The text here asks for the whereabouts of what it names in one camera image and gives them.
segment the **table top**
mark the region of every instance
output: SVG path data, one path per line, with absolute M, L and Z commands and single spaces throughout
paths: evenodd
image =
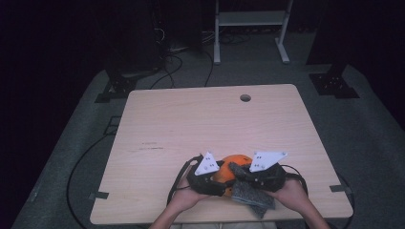
M 339 179 L 295 86 L 258 85 L 131 92 L 98 190 L 109 196 L 96 199 L 91 222 L 153 222 L 184 162 L 207 151 L 216 160 L 287 152 L 282 164 L 301 173 L 324 218 L 352 215 L 346 194 L 330 190 Z M 263 218 L 282 219 L 301 216 L 276 201 Z M 256 220 L 248 206 L 212 197 L 176 222 Z

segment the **paper tag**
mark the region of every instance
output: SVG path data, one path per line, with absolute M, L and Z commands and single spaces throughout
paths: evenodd
M 250 172 L 264 171 L 287 156 L 286 152 L 255 152 Z
M 199 167 L 197 167 L 197 170 L 194 173 L 194 175 L 199 176 L 199 175 L 217 172 L 219 170 L 220 170 L 220 166 L 218 166 L 217 161 L 214 159 L 214 156 L 212 156 L 211 153 L 207 152 L 205 154 L 205 156 L 203 157 L 202 162 L 200 163 Z

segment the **hand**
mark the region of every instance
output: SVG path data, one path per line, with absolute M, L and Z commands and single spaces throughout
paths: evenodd
M 284 187 L 275 193 L 264 191 L 279 200 L 287 208 L 298 212 L 311 229 L 330 229 L 327 222 L 322 218 L 319 211 L 309 200 L 300 181 L 296 179 L 286 180 Z
M 184 176 L 179 181 L 178 189 L 173 195 L 172 200 L 167 207 L 158 216 L 158 218 L 152 223 L 149 229 L 162 229 L 169 228 L 176 217 L 183 211 L 194 207 L 203 198 L 209 198 L 208 195 L 199 194 L 189 187 L 187 181 L 187 175 L 190 172 L 188 167 Z
M 184 176 L 179 181 L 178 189 L 173 195 L 169 205 L 173 206 L 179 211 L 185 211 L 194 207 L 200 200 L 209 198 L 209 195 L 199 194 L 192 190 L 189 186 L 187 175 L 190 172 L 191 167 L 188 167 Z
M 279 200 L 287 208 L 300 214 L 306 211 L 309 205 L 312 205 L 300 181 L 296 179 L 286 180 L 284 187 L 275 193 L 265 192 Z

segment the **gray carpet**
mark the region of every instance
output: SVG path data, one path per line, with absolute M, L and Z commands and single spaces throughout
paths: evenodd
M 274 44 L 275 34 L 251 35 L 248 42 L 222 46 L 222 64 L 214 66 L 207 87 L 294 84 L 329 154 L 331 163 L 352 189 L 355 208 L 349 228 L 404 228 L 405 134 L 375 96 L 367 79 L 349 66 L 343 73 L 360 98 L 336 99 L 318 95 L 309 73 L 323 73 L 329 66 L 306 66 L 314 33 L 292 33 L 285 46 L 291 63 L 284 65 Z M 204 47 L 213 53 L 212 45 Z M 203 87 L 211 68 L 206 53 L 182 52 L 181 68 L 172 74 L 176 88 Z M 167 58 L 167 70 L 180 64 Z M 137 90 L 147 90 L 165 75 L 143 78 Z M 69 211 L 67 183 L 72 175 L 70 201 L 77 219 L 87 228 L 137 228 L 135 225 L 95 226 L 89 221 L 91 194 L 98 190 L 113 141 L 103 134 L 112 116 L 121 115 L 125 99 L 95 103 L 108 77 L 95 75 L 53 150 L 43 173 L 21 210 L 13 228 L 80 228 Z M 171 88 L 166 77 L 154 89 Z M 108 128 L 113 132 L 116 126 Z M 342 228 L 346 219 L 330 220 Z M 302 221 L 281 221 L 280 228 L 304 228 Z

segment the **metal frame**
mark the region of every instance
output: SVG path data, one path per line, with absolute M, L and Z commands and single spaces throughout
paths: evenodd
M 220 0 L 215 5 L 215 42 L 214 42 L 214 64 L 221 64 L 220 49 L 220 26 L 263 26 L 282 25 L 280 37 L 275 38 L 277 49 L 284 64 L 289 63 L 289 58 L 284 48 L 284 38 L 287 31 L 289 16 L 293 0 L 288 0 L 286 10 L 282 11 L 236 11 L 220 12 Z

